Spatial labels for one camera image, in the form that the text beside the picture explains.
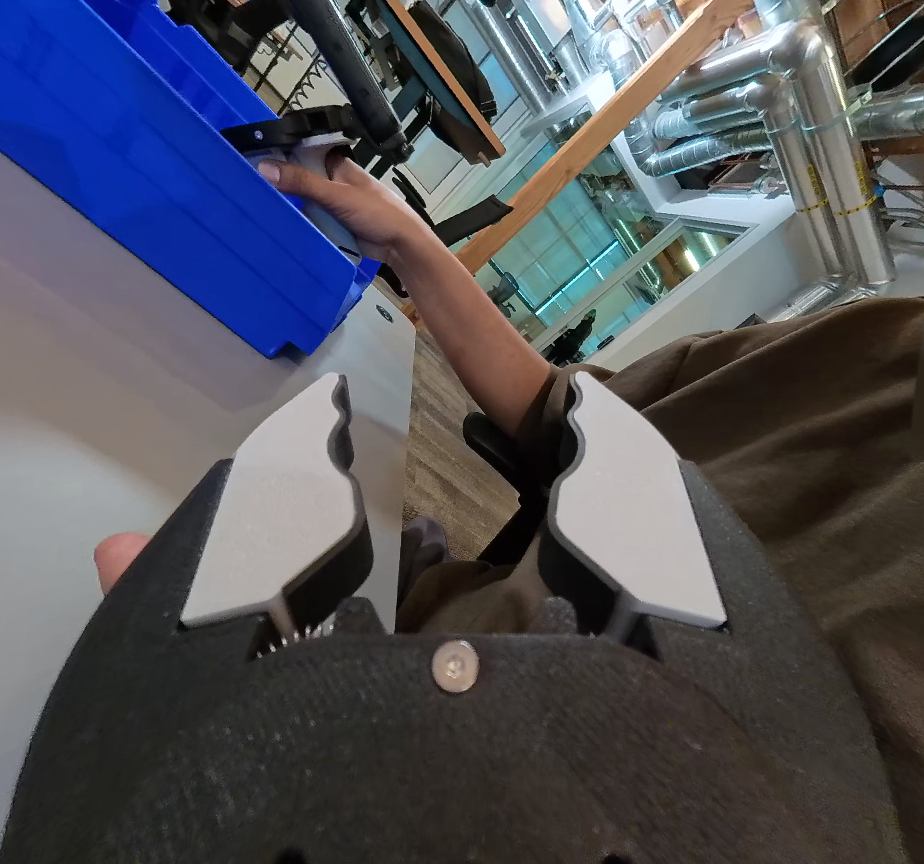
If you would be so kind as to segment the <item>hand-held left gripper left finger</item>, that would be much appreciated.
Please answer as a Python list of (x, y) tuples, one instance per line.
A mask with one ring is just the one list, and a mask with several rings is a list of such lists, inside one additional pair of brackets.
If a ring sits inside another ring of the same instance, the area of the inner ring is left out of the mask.
[(204, 627), (266, 615), (283, 644), (303, 639), (373, 566), (352, 474), (346, 376), (327, 373), (242, 442), (180, 621)]

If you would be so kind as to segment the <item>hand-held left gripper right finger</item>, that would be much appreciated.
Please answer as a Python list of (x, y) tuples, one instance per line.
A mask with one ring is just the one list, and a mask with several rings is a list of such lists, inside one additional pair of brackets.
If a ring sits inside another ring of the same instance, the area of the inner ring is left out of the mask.
[(578, 631), (631, 639), (641, 620), (719, 631), (727, 613), (678, 454), (589, 373), (569, 379), (562, 471), (538, 546)]

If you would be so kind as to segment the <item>blue plastic bin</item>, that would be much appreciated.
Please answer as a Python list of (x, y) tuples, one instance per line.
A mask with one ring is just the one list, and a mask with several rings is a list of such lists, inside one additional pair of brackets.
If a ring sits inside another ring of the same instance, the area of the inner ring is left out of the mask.
[(266, 358), (371, 283), (221, 132), (269, 107), (158, 0), (1, 0), (2, 153)]

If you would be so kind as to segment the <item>person's right forearm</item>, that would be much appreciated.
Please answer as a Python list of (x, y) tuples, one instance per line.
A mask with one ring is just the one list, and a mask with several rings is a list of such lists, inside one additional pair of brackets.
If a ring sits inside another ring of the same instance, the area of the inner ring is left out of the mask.
[(420, 223), (399, 227), (385, 244), (386, 262), (456, 377), (493, 424), (513, 436), (549, 378), (550, 363)]

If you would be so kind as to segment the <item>person's right hand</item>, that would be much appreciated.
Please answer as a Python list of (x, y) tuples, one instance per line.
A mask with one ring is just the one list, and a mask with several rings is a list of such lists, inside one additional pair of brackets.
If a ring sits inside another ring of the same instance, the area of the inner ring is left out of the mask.
[(341, 149), (326, 155), (319, 173), (274, 159), (262, 160), (258, 172), (278, 191), (328, 212), (367, 257), (391, 264), (409, 258), (415, 249), (438, 245), (433, 230), (405, 201)]

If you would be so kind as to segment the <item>wooden top table black base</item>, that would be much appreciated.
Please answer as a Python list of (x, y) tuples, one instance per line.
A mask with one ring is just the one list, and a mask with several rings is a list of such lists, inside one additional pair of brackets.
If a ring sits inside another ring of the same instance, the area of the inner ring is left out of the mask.
[(414, 142), (424, 128), (470, 165), (490, 166), (505, 148), (399, 0), (349, 0), (346, 15), (374, 75), (397, 95), (390, 105)]

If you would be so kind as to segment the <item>black bag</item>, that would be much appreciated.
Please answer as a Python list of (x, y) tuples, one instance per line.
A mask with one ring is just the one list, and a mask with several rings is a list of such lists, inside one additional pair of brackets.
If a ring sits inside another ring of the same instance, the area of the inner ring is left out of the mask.
[(497, 116), (497, 103), (486, 76), (466, 43), (428, 1), (417, 0), (410, 4), (409, 14), (485, 121), (491, 124)]

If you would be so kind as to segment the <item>person's dark clothing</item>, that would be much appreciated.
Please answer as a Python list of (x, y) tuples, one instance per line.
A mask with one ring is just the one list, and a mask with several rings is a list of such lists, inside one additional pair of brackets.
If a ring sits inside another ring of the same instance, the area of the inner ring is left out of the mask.
[(562, 471), (578, 372), (694, 463), (832, 643), (922, 862), (922, 298), (691, 335), (617, 373), (549, 363), (503, 431), (524, 465), (548, 489)]

